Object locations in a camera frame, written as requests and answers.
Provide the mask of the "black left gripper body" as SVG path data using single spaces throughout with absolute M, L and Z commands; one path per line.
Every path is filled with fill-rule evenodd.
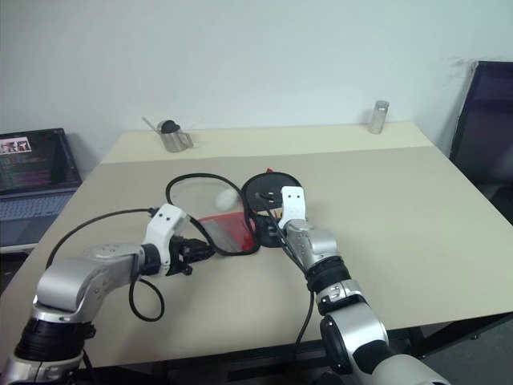
M 192 274 L 191 264 L 196 260 L 196 254 L 201 247 L 201 241 L 195 238 L 172 236 L 169 242 L 169 253 L 171 265 L 166 273 L 167 276 Z

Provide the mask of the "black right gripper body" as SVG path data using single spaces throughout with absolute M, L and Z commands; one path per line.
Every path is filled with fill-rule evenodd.
M 258 217 L 273 217 L 280 220 L 283 216 L 282 199 L 274 192 L 255 192 L 252 196 L 251 209 Z

